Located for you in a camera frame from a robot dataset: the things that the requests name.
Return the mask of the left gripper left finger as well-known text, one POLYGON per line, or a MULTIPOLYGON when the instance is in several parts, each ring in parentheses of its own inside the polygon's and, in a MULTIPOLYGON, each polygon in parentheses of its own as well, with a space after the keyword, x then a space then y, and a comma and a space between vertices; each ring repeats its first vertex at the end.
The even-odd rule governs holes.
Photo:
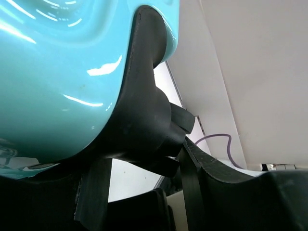
POLYGON ((28 179, 0 179, 2 231, 102 231, 112 161, 58 165, 28 179))

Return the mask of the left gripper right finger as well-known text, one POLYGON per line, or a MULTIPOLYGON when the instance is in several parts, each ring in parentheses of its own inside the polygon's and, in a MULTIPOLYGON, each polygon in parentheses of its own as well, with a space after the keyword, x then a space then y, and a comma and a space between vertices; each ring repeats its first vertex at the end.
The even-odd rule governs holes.
POLYGON ((208 155, 187 139, 180 172, 191 231, 305 231, 308 173, 269 171, 253 177, 208 155))

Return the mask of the teal pink suitcase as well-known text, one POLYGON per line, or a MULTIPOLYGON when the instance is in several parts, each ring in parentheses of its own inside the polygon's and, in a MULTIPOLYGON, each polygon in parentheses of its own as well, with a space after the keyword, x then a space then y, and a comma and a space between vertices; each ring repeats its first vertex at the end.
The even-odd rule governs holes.
POLYGON ((33 177, 98 156, 172 177, 193 115, 154 69, 176 50, 178 0, 3 0, 0 175, 33 177))

